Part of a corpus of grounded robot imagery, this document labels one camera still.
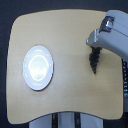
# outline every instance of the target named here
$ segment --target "tan table surface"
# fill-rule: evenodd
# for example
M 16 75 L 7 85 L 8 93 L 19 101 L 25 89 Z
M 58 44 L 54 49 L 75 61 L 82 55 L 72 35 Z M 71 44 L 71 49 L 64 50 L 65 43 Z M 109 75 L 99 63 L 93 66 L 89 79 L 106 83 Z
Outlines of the tan table surface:
M 7 61 L 7 115 L 12 124 L 62 111 L 78 111 L 105 119 L 123 113 L 121 59 L 102 50 L 95 76 L 85 43 L 100 26 L 105 12 L 89 10 L 44 11 L 19 17 L 13 24 Z M 54 74 L 49 86 L 31 90 L 22 75 L 28 50 L 42 45 L 51 53 Z

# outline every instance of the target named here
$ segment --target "white plate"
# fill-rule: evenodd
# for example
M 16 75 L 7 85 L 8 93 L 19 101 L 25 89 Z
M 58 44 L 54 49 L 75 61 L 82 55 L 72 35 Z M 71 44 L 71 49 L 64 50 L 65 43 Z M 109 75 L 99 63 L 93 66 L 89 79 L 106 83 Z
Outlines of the white plate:
M 33 90 L 45 88 L 53 74 L 53 60 L 43 46 L 34 46 L 26 54 L 23 62 L 23 77 Z

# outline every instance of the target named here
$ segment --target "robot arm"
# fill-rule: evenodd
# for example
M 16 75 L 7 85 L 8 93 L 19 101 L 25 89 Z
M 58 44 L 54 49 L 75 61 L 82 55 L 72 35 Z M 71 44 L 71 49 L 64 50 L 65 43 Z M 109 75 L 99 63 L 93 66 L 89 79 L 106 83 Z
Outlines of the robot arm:
M 108 49 L 128 62 L 128 14 L 117 10 L 108 11 L 100 29 L 90 34 L 86 44 Z

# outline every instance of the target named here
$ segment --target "black floor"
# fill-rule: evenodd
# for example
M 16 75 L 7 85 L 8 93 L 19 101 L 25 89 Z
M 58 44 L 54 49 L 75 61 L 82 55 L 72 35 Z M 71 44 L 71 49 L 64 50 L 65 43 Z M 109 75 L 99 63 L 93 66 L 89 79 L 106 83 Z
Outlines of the black floor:
M 11 27 L 23 14 L 55 9 L 122 10 L 128 13 L 126 0 L 0 0 L 0 128 L 28 128 L 28 124 L 11 125 L 6 107 L 6 60 Z M 104 121 L 105 128 L 126 128 L 126 115 L 120 120 Z

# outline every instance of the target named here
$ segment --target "white bowl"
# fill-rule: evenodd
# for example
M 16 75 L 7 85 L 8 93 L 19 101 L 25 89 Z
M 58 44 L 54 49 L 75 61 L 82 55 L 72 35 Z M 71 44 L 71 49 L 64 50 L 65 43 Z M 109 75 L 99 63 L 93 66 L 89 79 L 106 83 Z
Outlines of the white bowl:
M 33 90 L 45 88 L 53 74 L 53 60 L 43 46 L 34 46 L 26 54 L 23 62 L 23 77 Z

